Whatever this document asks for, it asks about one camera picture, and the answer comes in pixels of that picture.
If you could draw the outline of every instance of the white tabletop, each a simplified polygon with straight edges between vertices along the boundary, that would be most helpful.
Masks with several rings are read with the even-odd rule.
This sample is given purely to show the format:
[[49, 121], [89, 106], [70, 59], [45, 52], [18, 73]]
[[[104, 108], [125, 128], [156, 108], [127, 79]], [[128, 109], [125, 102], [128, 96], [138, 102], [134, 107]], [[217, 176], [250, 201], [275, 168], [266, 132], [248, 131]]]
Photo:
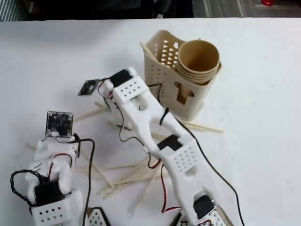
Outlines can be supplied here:
[[[144, 77], [139, 42], [160, 29], [183, 40], [208, 40], [220, 51], [223, 69], [196, 121], [226, 132], [196, 134], [213, 165], [237, 189], [245, 224], [299, 224], [301, 20], [200, 18], [0, 23], [3, 225], [33, 224], [27, 204], [12, 194], [9, 178], [32, 161], [33, 151], [25, 143], [34, 145], [43, 137], [47, 111], [80, 115], [95, 109], [92, 98], [77, 96], [87, 79], [108, 77], [128, 66]], [[122, 144], [117, 129], [106, 121], [99, 116], [74, 124], [74, 132], [95, 139], [95, 163], [118, 165], [145, 156], [135, 141]], [[24, 177], [16, 180], [16, 188], [26, 194]], [[86, 195], [87, 178], [77, 175], [74, 181]], [[160, 181], [135, 214], [128, 214], [144, 187], [128, 187], [104, 202], [95, 197], [100, 185], [94, 183], [90, 205], [102, 206], [114, 226], [168, 225], [175, 213], [160, 213]], [[170, 183], [168, 191], [168, 205], [173, 206]], [[222, 207], [240, 225], [233, 193], [224, 194]]]

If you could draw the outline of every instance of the stacked paper cups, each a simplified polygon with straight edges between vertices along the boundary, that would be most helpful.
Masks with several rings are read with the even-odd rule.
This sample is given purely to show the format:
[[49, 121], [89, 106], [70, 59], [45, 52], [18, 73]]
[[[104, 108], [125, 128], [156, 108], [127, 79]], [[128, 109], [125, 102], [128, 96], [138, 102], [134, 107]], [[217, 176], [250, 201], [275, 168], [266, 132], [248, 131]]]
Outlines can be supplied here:
[[[185, 80], [205, 86], [216, 75], [220, 68], [220, 55], [210, 42], [192, 40], [179, 48], [178, 63], [175, 71]], [[182, 95], [187, 97], [190, 90], [180, 87]]]

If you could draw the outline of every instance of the hole pattern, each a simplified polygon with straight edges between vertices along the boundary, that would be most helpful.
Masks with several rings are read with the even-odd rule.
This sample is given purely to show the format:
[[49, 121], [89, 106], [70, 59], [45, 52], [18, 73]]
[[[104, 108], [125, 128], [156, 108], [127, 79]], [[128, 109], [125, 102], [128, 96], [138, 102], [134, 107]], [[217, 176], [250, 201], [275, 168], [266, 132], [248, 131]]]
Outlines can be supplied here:
[[196, 161], [194, 151], [191, 147], [189, 147], [188, 150], [182, 150], [178, 156], [174, 157], [174, 163], [176, 164], [179, 172], [184, 173], [191, 169], [194, 166], [193, 162]]
[[103, 219], [100, 218], [99, 215], [101, 215], [100, 210], [94, 210], [92, 212], [92, 216], [90, 216], [90, 226], [102, 226], [105, 225], [105, 222], [103, 222]]
[[56, 211], [61, 211], [61, 207], [58, 206], [56, 208], [52, 208], [50, 210], [45, 210], [44, 212], [39, 212], [39, 215], [41, 215], [43, 218], [40, 220], [42, 223], [47, 223], [51, 222], [52, 220], [57, 221], [58, 218], [62, 218], [63, 214], [59, 215], [54, 215]]

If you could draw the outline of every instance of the wooden stick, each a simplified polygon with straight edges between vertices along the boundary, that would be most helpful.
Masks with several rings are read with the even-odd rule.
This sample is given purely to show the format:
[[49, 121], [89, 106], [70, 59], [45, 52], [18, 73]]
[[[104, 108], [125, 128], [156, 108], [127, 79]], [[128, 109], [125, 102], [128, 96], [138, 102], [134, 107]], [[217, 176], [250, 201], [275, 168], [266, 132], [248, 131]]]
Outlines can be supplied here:
[[36, 146], [33, 146], [31, 144], [25, 143], [25, 146], [27, 146], [28, 148], [32, 149], [33, 151], [35, 151], [37, 149]]
[[[131, 172], [129, 172], [128, 174], [126, 174], [125, 176], [123, 176], [121, 178], [121, 180], [123, 179], [127, 179], [128, 177], [130, 177], [132, 174], [134, 174], [139, 168], [140, 166], [147, 160], [148, 158], [144, 158], [139, 164], [137, 164], [137, 166], [135, 166]], [[104, 191], [106, 191], [108, 189], [108, 187], [103, 187], [102, 189], [100, 189], [99, 191], [96, 192], [96, 195], [101, 195]]]
[[211, 128], [211, 127], [208, 127], [208, 126], [193, 124], [193, 123], [190, 123], [190, 122], [183, 122], [183, 124], [185, 124], [185, 125], [187, 125], [187, 126], [190, 126], [190, 127], [205, 129], [205, 130], [213, 131], [213, 132], [219, 132], [219, 133], [225, 132], [225, 131], [222, 130], [222, 129], [215, 129], [215, 128]]
[[[141, 176], [144, 175], [144, 173], [145, 173], [145, 172], [143, 171], [143, 169], [142, 169], [142, 170], [137, 170], [137, 171], [136, 171], [136, 174], [131, 175], [131, 176], [129, 177], [129, 179], [131, 179], [131, 178], [133, 178], [133, 177], [136, 177], [136, 176], [141, 177]], [[114, 194], [116, 194], [117, 192], [121, 191], [122, 189], [124, 189], [124, 188], [127, 187], [128, 185], [129, 185], [129, 184], [119, 185], [119, 187], [118, 187], [117, 189], [115, 189], [115, 190], [113, 190], [113, 191], [107, 193], [107, 194], [103, 197], [103, 199], [104, 199], [104, 200], [107, 200], [107, 199], [111, 198]]]
[[113, 182], [114, 185], [121, 185], [121, 184], [129, 184], [129, 183], [136, 183], [136, 182], [141, 182], [144, 180], [149, 180], [152, 179], [152, 176], [147, 176], [147, 177], [143, 177], [143, 178], [137, 178], [137, 179], [129, 179], [129, 180], [121, 180], [121, 181], [116, 181]]
[[151, 136], [157, 140], [164, 140], [166, 138], [166, 136], [155, 132], [151, 132]]
[[[90, 159], [88, 158], [88, 156], [85, 154], [85, 152], [81, 151], [80, 153], [81, 155], [83, 155], [83, 157], [87, 160], [90, 161]], [[103, 171], [101, 169], [99, 169], [97, 166], [95, 166], [92, 163], [92, 167], [104, 178], [104, 180], [114, 189], [115, 186], [110, 182], [110, 180], [105, 176], [105, 174], [103, 173]]]
[[103, 104], [101, 104], [101, 103], [99, 103], [99, 102], [97, 102], [97, 101], [94, 101], [94, 104], [96, 105], [96, 106], [98, 106], [98, 107], [100, 107], [100, 108], [106, 108], [106, 109], [108, 109], [107, 108], [107, 106], [104, 106]]
[[153, 181], [155, 180], [155, 178], [156, 178], [157, 172], [161, 169], [161, 165], [162, 165], [162, 164], [159, 164], [159, 165], [157, 166], [157, 170], [154, 172], [154, 174], [153, 174], [152, 178], [150, 179], [149, 184], [146, 186], [146, 188], [145, 188], [143, 194], [139, 197], [138, 202], [137, 202], [136, 205], [134, 206], [134, 209], [133, 209], [133, 212], [132, 212], [132, 213], [135, 212], [137, 206], [143, 201], [143, 198], [145, 197], [145, 195], [146, 195], [146, 193], [147, 193], [149, 187], [151, 186], [152, 182], [153, 182]]
[[95, 116], [95, 115], [99, 115], [101, 113], [103, 113], [106, 109], [96, 109], [96, 110], [93, 110], [93, 111], [90, 111], [90, 112], [87, 112], [83, 115], [80, 115], [79, 117], [76, 117], [73, 122], [78, 122], [78, 121], [81, 121], [81, 120], [84, 120], [84, 119], [87, 119], [89, 117], [92, 117], [92, 116]]

